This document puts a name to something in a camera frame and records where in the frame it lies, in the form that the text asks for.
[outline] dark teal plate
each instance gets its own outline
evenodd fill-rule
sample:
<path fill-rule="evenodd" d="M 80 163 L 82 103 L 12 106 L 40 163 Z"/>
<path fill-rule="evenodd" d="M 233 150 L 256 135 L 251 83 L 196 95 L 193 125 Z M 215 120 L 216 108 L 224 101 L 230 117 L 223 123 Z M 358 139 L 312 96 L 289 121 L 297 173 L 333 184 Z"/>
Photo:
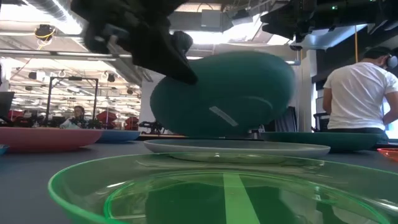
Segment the dark teal plate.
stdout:
<path fill-rule="evenodd" d="M 9 147 L 6 145 L 0 145 L 0 156 L 3 155 L 4 153 L 6 153 L 8 148 Z"/>
<path fill-rule="evenodd" d="M 357 133 L 264 133 L 265 141 L 329 146 L 330 152 L 370 150 L 380 140 L 379 134 Z"/>

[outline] green bowl rim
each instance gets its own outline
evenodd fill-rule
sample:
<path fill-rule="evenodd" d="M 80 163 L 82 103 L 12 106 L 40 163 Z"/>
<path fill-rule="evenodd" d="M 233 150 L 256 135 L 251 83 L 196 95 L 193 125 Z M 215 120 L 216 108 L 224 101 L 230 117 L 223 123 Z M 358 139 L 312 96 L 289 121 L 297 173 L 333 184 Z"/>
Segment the green bowl rim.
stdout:
<path fill-rule="evenodd" d="M 104 224 L 126 224 L 125 222 L 121 222 L 118 220 L 114 220 L 114 219 L 108 219 L 105 217 L 102 217 L 101 215 L 97 215 L 91 212 L 88 212 L 74 204 L 68 203 L 66 200 L 62 199 L 61 197 L 59 197 L 57 195 L 57 193 L 55 192 L 55 190 L 52 187 L 53 181 L 54 179 L 56 179 L 57 177 L 59 177 L 59 175 L 61 175 L 62 173 L 66 172 L 69 169 L 72 169 L 76 166 L 80 166 L 82 164 L 87 164 L 90 162 L 97 162 L 97 161 L 101 161 L 101 160 L 105 160 L 105 159 L 115 159 L 115 158 L 119 158 L 119 157 L 134 157 L 134 156 L 150 156 L 150 155 L 161 155 L 161 154 L 183 154 L 186 152 L 166 152 L 166 153 L 152 153 L 152 154 L 131 154 L 131 155 L 121 155 L 121 156 L 112 156 L 112 157 L 105 157 L 105 158 L 101 158 L 101 159 L 93 159 L 90 161 L 85 161 L 85 162 L 80 162 L 77 163 L 75 165 L 66 167 L 60 171 L 58 171 L 56 174 L 54 174 L 51 179 L 49 180 L 49 183 L 47 184 L 47 188 L 49 190 L 49 194 L 51 196 L 51 198 L 57 203 L 59 204 L 63 209 L 65 209 L 66 211 L 79 216 L 80 218 L 84 218 L 87 219 L 91 222 L 97 222 L 97 223 L 104 223 Z M 192 152 L 192 153 L 196 153 L 196 154 L 203 154 L 203 153 L 211 153 L 211 152 Z M 271 156 L 271 157 L 286 157 L 286 158 L 291 158 L 291 159 L 300 159 L 300 160 L 306 160 L 306 161 L 323 161 L 326 163 L 330 163 L 330 164 L 336 164 L 336 165 L 344 165 L 344 166 L 349 166 L 349 167 L 359 167 L 362 169 L 367 169 L 367 170 L 373 170 L 373 171 L 377 171 L 377 172 L 383 172 L 386 174 L 392 174 L 395 176 L 398 176 L 398 173 L 395 172 L 391 172 L 388 170 L 379 170 L 379 169 L 374 169 L 374 168 L 370 168 L 370 167 L 365 167 L 365 166 L 359 166 L 359 165 L 353 165 L 353 164 L 346 164 L 343 162 L 334 162 L 334 161 L 324 161 L 324 160 L 320 160 L 320 159 L 308 159 L 308 158 L 299 158 L 299 157 L 289 157 L 289 156 L 272 156 L 272 155 L 267 155 L 267 156 Z"/>

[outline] desk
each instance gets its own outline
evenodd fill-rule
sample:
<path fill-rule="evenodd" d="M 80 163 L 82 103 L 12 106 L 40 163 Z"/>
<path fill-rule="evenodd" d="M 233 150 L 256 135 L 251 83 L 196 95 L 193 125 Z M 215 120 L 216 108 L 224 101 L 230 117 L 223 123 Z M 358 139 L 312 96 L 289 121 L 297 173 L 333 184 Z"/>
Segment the desk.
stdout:
<path fill-rule="evenodd" d="M 94 144 L 79 152 L 56 154 L 6 154 L 0 157 L 0 223 L 66 224 L 66 215 L 49 196 L 51 176 L 68 166 L 92 159 L 150 153 L 142 142 Z M 330 154 L 326 161 L 350 163 L 398 172 L 398 163 L 378 152 Z"/>

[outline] white plate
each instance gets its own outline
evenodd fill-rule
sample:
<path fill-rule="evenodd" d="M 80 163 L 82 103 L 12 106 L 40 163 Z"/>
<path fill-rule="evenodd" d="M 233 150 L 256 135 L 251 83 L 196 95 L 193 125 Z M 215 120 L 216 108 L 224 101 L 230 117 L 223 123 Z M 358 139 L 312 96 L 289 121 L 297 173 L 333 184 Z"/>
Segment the white plate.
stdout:
<path fill-rule="evenodd" d="M 329 153 L 329 146 L 244 140 L 158 139 L 144 141 L 152 152 L 234 152 L 318 158 Z"/>

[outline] blue plate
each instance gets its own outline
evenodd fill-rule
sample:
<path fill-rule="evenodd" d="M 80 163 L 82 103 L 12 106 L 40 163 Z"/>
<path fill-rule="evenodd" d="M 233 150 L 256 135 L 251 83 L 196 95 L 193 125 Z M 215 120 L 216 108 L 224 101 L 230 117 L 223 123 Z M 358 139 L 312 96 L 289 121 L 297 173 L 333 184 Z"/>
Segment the blue plate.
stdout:
<path fill-rule="evenodd" d="M 104 130 L 96 143 L 124 143 L 136 140 L 139 134 L 139 131 Z"/>
<path fill-rule="evenodd" d="M 6 153 L 8 148 L 9 148 L 9 146 L 0 145 L 0 156 L 3 155 L 4 153 Z"/>

